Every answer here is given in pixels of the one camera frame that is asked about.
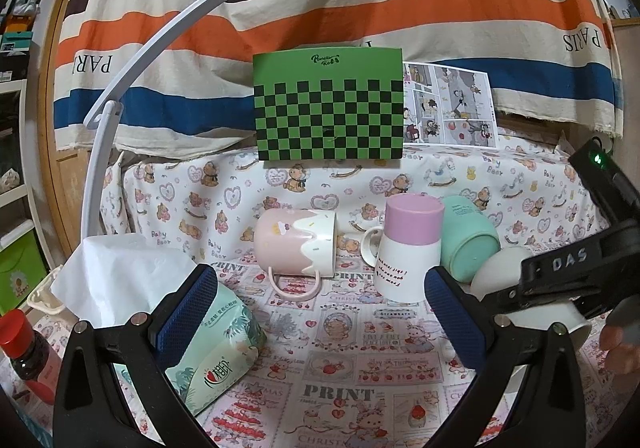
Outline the person's right hand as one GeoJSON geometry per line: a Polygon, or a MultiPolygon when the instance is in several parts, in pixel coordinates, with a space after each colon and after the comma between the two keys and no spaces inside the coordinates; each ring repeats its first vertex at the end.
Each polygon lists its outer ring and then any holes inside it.
{"type": "Polygon", "coordinates": [[[604,367],[617,376],[639,373],[639,298],[623,299],[606,317],[600,333],[604,367]]]}

